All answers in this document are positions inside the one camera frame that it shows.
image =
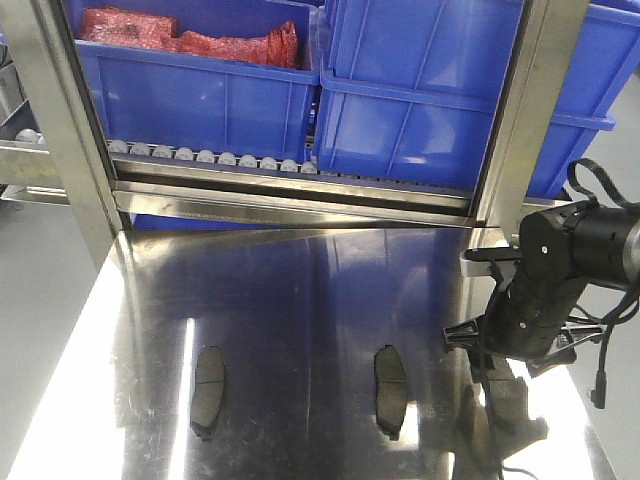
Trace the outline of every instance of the red package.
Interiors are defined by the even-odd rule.
[[[84,9],[79,36],[83,40],[112,45],[296,67],[298,37],[291,21],[256,38],[212,38],[192,31],[175,38],[177,30],[176,18],[107,6]]]
[[[149,42],[140,37],[138,27],[131,24],[95,25],[85,34],[84,39],[123,47],[157,48],[162,46],[159,41],[153,42],[153,46],[149,46]]]
[[[268,63],[276,67],[296,68],[298,54],[298,36],[292,21],[280,28],[271,30],[268,35]]]
[[[180,51],[183,53],[276,67],[296,67],[298,37],[293,22],[285,23],[264,37],[212,38],[188,31],[180,39]]]
[[[179,52],[182,42],[179,38],[161,38],[162,50],[167,52]]]
[[[267,64],[267,37],[259,38],[212,38],[196,32],[185,32],[180,51],[193,55],[202,55],[223,60],[237,60]]]
[[[108,33],[113,27],[129,27],[132,32],[130,38],[138,42],[133,44],[116,32]],[[142,48],[162,48],[162,38],[174,36],[178,29],[178,21],[172,17],[163,17],[147,13],[122,10],[115,7],[85,8],[82,12],[82,26],[80,38],[94,42],[113,43],[115,45],[137,46]]]

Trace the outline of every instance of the black cable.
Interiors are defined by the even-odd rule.
[[[571,187],[578,193],[586,195],[589,199],[589,203],[598,205],[598,198],[589,189],[583,187],[577,179],[576,167],[581,165],[587,168],[596,179],[600,182],[600,185],[604,189],[609,198],[619,207],[623,208],[629,213],[639,214],[640,203],[629,202],[615,186],[607,172],[596,162],[589,158],[581,158],[569,165],[568,180]],[[602,336],[602,343],[600,344],[600,354],[598,357],[598,371],[596,372],[596,387],[591,392],[591,401],[596,408],[604,408],[607,392],[607,373],[605,370],[607,364],[607,353],[609,351],[609,342],[611,341],[611,335],[616,325],[621,325],[631,320],[640,310],[640,274],[631,282],[629,288],[624,294],[624,297],[620,300],[609,313],[607,313],[602,319],[596,319],[591,316],[582,307],[577,307],[587,319],[599,320],[602,325],[606,325],[606,330]]]
[[[511,467],[504,467],[504,466],[502,468],[504,469],[505,472],[521,473],[522,475],[526,475],[529,478],[533,478],[533,480],[540,480],[533,473],[531,473],[529,470],[525,470],[524,468],[511,468]]]
[[[624,198],[624,196],[620,193],[618,188],[615,186],[615,184],[613,183],[613,180],[611,180],[611,177],[609,177],[609,174],[607,174],[604,168],[602,168],[600,165],[598,165],[596,162],[594,162],[590,158],[581,158],[580,160],[571,162],[571,164],[569,165],[568,180],[569,180],[569,185],[571,185],[571,188],[573,188],[576,192],[585,195],[589,199],[590,203],[597,204],[598,198],[596,197],[596,194],[593,193],[591,190],[580,185],[580,182],[578,181],[578,178],[576,176],[576,167],[578,165],[585,167],[591,173],[593,173],[596,179],[600,182],[600,185],[602,185],[602,188],[604,188],[604,191],[606,192],[606,194],[609,196],[611,200],[613,200],[613,202],[616,205],[618,205],[621,208],[624,208],[629,212],[634,212],[634,213],[640,212],[640,204],[631,203],[627,201],[627,199]]]

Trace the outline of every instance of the metal frame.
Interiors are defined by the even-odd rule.
[[[589,1],[524,3],[490,148],[470,198],[344,177],[109,158],[60,0],[3,0],[0,24],[50,153],[0,141],[0,183],[64,186],[96,263],[116,232],[130,227],[127,212],[295,227],[487,225],[510,238],[523,212],[548,204],[523,201]]]
[[[62,4],[3,1],[0,24],[73,213],[99,266],[127,222],[111,195],[115,174]]]

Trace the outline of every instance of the blue plastic bin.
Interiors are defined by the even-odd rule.
[[[85,7],[66,0],[74,31]],[[268,0],[109,0],[109,5],[178,18],[179,33],[265,35],[293,20],[304,70],[253,65],[78,40],[110,138],[304,161],[311,102],[319,83],[315,7]]]
[[[416,92],[321,74],[315,153],[321,170],[473,189],[496,102]],[[529,194],[554,197],[567,163],[611,118],[556,114]]]
[[[339,78],[498,98],[521,0],[333,1],[329,66]],[[561,112],[606,115],[640,63],[640,0],[593,3]]]

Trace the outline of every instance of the robotic arm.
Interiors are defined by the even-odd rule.
[[[576,165],[589,168],[620,208],[601,206],[575,178]],[[638,311],[640,296],[640,208],[627,202],[594,162],[570,167],[570,182],[589,199],[525,217],[520,248],[474,249],[470,262],[488,263],[496,287],[484,315],[443,331],[447,349],[464,348],[472,370],[491,368],[492,356],[527,363],[533,376],[576,360],[574,348],[602,342],[591,400],[605,406],[604,364],[615,325]],[[624,290],[622,301],[602,319],[571,312],[591,283]]]

